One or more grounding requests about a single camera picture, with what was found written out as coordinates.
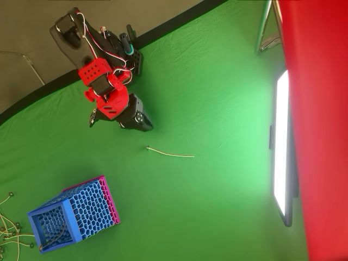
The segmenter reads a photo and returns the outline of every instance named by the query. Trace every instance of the red panel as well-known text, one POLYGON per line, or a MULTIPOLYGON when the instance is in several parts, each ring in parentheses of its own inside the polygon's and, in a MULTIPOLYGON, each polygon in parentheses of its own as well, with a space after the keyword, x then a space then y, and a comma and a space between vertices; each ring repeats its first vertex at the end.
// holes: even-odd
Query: red panel
POLYGON ((348 260, 348 1, 280 1, 310 260, 348 260))
POLYGON ((103 58, 96 58, 78 70, 78 75, 84 85, 89 86, 95 79, 110 72, 112 72, 112 70, 108 62, 103 58))

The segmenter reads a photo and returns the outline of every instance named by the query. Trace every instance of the black floor edge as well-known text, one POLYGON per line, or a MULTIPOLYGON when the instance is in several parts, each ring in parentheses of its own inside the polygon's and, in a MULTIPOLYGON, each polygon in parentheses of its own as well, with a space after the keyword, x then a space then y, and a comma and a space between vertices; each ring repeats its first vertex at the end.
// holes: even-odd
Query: black floor edge
MULTIPOLYGON (((191 22, 192 20, 200 17, 201 15, 204 15, 205 13, 211 11, 212 9, 226 1, 227 0, 203 0, 201 3, 179 14, 171 20, 168 20, 167 22, 159 25, 158 27, 153 28, 147 33, 138 36, 133 41, 133 44, 136 49, 142 49, 143 47, 151 44, 152 42, 160 39, 164 35, 187 24, 188 22, 191 22)), ((22 98, 21 100, 19 100, 10 108, 8 108, 0 114, 0 126, 5 121, 10 119, 12 116, 25 109, 29 105, 46 97, 47 95, 50 95, 58 90, 61 90, 69 86, 74 82, 77 82, 78 80, 80 80, 80 77, 77 74, 77 70, 73 70, 31 92, 26 97, 22 98)))

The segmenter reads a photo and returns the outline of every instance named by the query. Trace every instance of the white light panel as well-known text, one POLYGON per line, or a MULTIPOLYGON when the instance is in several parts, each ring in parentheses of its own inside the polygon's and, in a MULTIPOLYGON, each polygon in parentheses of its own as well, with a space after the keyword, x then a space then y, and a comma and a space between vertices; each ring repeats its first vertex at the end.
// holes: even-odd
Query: white light panel
POLYGON ((274 161, 274 196, 285 215, 287 141, 289 109, 289 75, 285 71, 277 83, 275 161, 274 161))

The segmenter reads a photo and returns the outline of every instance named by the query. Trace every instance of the green floor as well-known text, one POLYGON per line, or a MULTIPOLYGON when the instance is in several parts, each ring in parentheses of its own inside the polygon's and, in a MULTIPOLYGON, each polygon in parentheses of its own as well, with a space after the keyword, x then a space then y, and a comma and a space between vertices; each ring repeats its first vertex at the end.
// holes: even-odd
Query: green floor
MULTIPOLYGON (((28 211, 102 174, 122 221, 48 254, 21 247, 20 260, 307 260, 300 201, 286 228, 272 198, 268 135, 284 60, 281 46, 253 52, 262 4, 229 1, 141 50, 130 90, 151 132, 89 128, 82 82, 0 127, 0 195, 16 194, 1 212, 26 232, 28 211)), ((15 260, 16 244, 7 246, 15 260)))

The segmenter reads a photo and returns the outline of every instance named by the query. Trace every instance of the hexagonal mesh basket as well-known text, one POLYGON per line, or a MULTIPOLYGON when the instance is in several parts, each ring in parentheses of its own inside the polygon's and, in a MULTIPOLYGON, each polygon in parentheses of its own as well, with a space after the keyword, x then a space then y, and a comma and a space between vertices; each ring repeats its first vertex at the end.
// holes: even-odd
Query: hexagonal mesh basket
POLYGON ((63 190, 28 217, 41 253, 80 242, 120 223, 104 176, 63 190))

